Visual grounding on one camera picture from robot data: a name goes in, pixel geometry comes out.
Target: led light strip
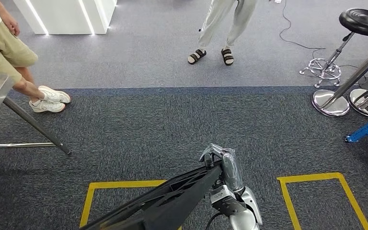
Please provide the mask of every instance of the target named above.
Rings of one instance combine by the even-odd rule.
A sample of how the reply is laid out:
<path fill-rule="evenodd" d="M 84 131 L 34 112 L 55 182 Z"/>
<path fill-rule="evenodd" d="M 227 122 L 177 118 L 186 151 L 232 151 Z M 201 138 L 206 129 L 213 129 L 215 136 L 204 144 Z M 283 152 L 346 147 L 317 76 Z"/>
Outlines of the led light strip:
<path fill-rule="evenodd" d="M 98 4 L 99 4 L 99 8 L 101 9 L 102 17 L 105 20 L 106 26 L 109 27 L 109 22 L 108 22 L 108 19 L 106 18 L 104 5 L 102 5 L 102 0 L 98 0 Z"/>
<path fill-rule="evenodd" d="M 46 35 L 48 35 L 48 31 L 46 29 L 46 27 L 43 24 L 42 19 L 39 17 L 39 15 L 37 14 L 36 9 L 33 7 L 32 3 L 30 2 L 30 0 L 26 0 L 27 5 L 29 6 L 30 10 L 32 11 L 33 15 L 35 16 L 35 18 L 37 19 L 37 21 L 40 24 L 40 27 L 42 27 L 43 31 L 45 32 Z"/>
<path fill-rule="evenodd" d="M 84 13 L 85 19 L 87 20 L 88 27 L 90 28 L 91 34 L 95 35 L 94 28 L 92 27 L 91 20 L 88 17 L 88 13 L 87 13 L 87 10 L 85 9 L 84 3 L 82 2 L 82 0 L 78 0 L 78 2 L 80 2 L 82 12 Z"/>

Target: floor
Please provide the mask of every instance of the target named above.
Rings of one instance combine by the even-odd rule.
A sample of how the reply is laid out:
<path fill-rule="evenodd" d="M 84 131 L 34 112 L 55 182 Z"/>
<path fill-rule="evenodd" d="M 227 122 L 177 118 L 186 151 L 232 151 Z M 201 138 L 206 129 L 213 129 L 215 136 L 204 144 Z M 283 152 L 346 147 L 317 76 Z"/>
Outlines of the floor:
<path fill-rule="evenodd" d="M 331 119 L 312 107 L 317 79 L 298 70 L 313 50 L 278 36 L 288 27 L 285 0 L 259 1 L 231 67 L 219 53 L 230 17 L 208 55 L 196 65 L 186 62 L 197 48 L 209 0 L 118 0 L 108 34 L 95 36 L 35 35 L 13 2 L 2 2 L 19 21 L 20 38 L 39 55 L 32 67 L 36 81 L 63 89 L 73 102 L 60 114 L 33 114 L 72 149 L 70 156 L 56 148 L 0 149 L 0 230 L 77 229 L 90 183 L 171 178 L 199 167 L 198 155 L 211 142 L 237 149 L 262 212 L 261 229 L 298 229 L 278 177 L 336 172 L 363 214 L 338 180 L 291 183 L 301 229 L 368 229 L 368 139 L 343 142 L 368 118 L 350 111 Z M 347 34 L 337 18 L 352 7 L 368 9 L 368 1 L 289 1 L 285 15 L 292 27 L 283 36 L 325 47 L 315 56 L 328 57 Z M 367 56 L 368 37 L 357 35 L 338 64 L 359 66 Z M 342 81 L 354 70 L 343 67 Z M 10 97 L 30 111 L 22 95 Z M 8 108 L 0 109 L 0 143 L 45 141 Z M 97 189 L 85 221 L 146 190 Z M 183 230 L 204 229 L 214 213 L 203 200 Z M 230 227 L 218 218 L 210 229 Z"/>
<path fill-rule="evenodd" d="M 55 88 L 309 86 L 317 81 L 298 74 L 312 59 L 313 50 L 279 37 L 288 27 L 282 17 L 285 1 L 258 1 L 249 27 L 233 48 L 236 61 L 231 67 L 222 65 L 220 54 L 231 15 L 216 32 L 208 55 L 197 65 L 187 63 L 188 55 L 197 49 L 198 29 L 210 0 L 119 0 L 107 35 L 49 37 L 35 35 L 16 6 L 5 3 L 19 20 L 20 38 L 40 58 L 32 68 L 38 82 Z M 316 57 L 324 58 L 348 34 L 338 21 L 339 14 L 353 7 L 368 9 L 368 1 L 362 0 L 293 0 L 287 4 L 285 16 L 292 27 L 283 37 L 326 48 L 315 52 Z M 357 35 L 337 63 L 359 66 L 367 57 L 368 37 Z M 342 82 L 354 70 L 343 67 Z"/>

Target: plastic wrap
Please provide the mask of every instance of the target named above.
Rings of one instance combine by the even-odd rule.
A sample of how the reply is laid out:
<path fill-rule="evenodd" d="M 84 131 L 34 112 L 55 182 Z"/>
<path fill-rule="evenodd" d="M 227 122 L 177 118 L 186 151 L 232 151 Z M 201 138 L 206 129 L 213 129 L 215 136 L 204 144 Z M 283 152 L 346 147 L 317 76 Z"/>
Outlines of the plastic wrap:
<path fill-rule="evenodd" d="M 225 184 L 233 192 L 243 189 L 241 165 L 235 155 L 234 149 L 223 149 L 222 171 Z"/>
<path fill-rule="evenodd" d="M 224 149 L 216 144 L 210 144 L 202 153 L 200 161 L 204 160 L 205 154 L 214 154 L 222 158 L 222 173 L 230 190 L 238 192 L 243 189 L 241 166 L 234 149 Z"/>

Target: black stool seat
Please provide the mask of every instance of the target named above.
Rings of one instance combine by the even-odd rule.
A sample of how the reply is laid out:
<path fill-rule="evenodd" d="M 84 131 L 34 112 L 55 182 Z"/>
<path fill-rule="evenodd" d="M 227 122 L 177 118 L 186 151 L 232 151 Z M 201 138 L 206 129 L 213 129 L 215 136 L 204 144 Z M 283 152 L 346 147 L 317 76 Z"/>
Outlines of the black stool seat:
<path fill-rule="evenodd" d="M 368 10 L 349 9 L 339 15 L 339 22 L 354 33 L 368 36 Z"/>

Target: khaki shorts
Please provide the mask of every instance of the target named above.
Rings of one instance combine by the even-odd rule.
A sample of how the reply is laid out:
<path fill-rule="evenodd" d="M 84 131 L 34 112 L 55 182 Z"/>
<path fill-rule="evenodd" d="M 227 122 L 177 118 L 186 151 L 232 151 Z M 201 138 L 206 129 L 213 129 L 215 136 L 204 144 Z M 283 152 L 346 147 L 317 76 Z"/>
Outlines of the khaki shorts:
<path fill-rule="evenodd" d="M 37 55 L 19 38 L 0 23 L 0 73 L 6 73 L 15 83 L 22 75 L 14 67 L 28 67 L 37 61 Z"/>

